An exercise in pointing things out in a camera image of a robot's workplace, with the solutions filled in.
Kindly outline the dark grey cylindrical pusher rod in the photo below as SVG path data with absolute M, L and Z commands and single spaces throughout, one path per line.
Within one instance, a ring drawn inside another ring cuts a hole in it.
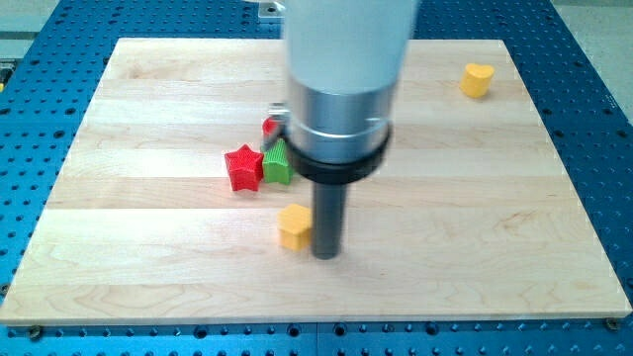
M 311 252 L 318 259 L 331 259 L 340 252 L 346 196 L 345 185 L 313 184 Z

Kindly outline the red block behind arm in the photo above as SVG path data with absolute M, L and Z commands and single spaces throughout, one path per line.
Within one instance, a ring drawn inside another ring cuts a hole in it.
M 277 139 L 279 136 L 279 123 L 273 117 L 268 117 L 262 123 L 262 133 L 264 139 Z

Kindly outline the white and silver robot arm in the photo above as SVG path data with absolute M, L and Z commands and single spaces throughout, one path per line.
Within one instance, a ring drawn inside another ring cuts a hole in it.
M 418 0 L 287 0 L 287 100 L 273 117 L 293 168 L 313 183 L 311 251 L 337 256 L 347 186 L 390 143 L 393 99 Z

